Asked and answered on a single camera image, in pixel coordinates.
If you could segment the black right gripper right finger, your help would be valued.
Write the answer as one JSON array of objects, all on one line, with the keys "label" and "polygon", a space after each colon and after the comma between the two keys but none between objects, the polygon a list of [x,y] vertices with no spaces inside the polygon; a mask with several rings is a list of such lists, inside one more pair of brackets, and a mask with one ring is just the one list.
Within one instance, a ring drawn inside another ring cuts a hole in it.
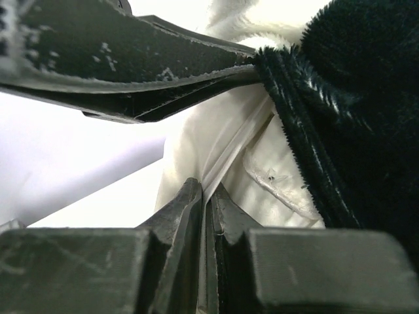
[{"label": "black right gripper right finger", "polygon": [[209,203],[210,313],[417,313],[418,276],[382,232],[261,226]]}]

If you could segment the white pillow insert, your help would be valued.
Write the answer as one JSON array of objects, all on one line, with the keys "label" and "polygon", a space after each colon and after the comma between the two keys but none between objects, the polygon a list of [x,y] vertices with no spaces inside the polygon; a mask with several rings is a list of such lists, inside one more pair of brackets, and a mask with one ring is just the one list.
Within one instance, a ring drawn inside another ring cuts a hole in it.
[{"label": "white pillow insert", "polygon": [[[179,26],[252,48],[287,48],[325,1],[204,1]],[[166,205],[189,178],[206,200],[223,185],[264,226],[322,228],[323,219],[262,84],[235,88],[193,106],[169,135],[156,197]]]}]

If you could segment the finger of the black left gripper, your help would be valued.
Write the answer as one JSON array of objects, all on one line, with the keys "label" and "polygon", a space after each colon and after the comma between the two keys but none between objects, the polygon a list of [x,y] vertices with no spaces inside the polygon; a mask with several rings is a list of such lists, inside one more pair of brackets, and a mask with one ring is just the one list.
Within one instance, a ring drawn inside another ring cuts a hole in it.
[{"label": "finger of the black left gripper", "polygon": [[157,122],[256,84],[254,55],[125,1],[1,2],[1,91],[94,118]]}]

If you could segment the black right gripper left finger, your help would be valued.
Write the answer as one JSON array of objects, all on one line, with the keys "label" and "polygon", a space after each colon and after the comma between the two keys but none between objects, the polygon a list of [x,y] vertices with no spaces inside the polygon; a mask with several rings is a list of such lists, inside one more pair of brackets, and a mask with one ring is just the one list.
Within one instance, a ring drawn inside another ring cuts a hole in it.
[{"label": "black right gripper left finger", "polygon": [[135,228],[27,228],[1,235],[2,313],[194,313],[202,187]]}]

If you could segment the black white checkered pillowcase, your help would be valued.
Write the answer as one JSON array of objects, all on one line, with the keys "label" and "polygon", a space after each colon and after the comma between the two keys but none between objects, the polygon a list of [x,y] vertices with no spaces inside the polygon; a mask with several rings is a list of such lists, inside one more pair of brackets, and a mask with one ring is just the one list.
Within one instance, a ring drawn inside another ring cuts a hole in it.
[{"label": "black white checkered pillowcase", "polygon": [[418,263],[418,2],[332,1],[255,66],[326,226],[394,236]]}]

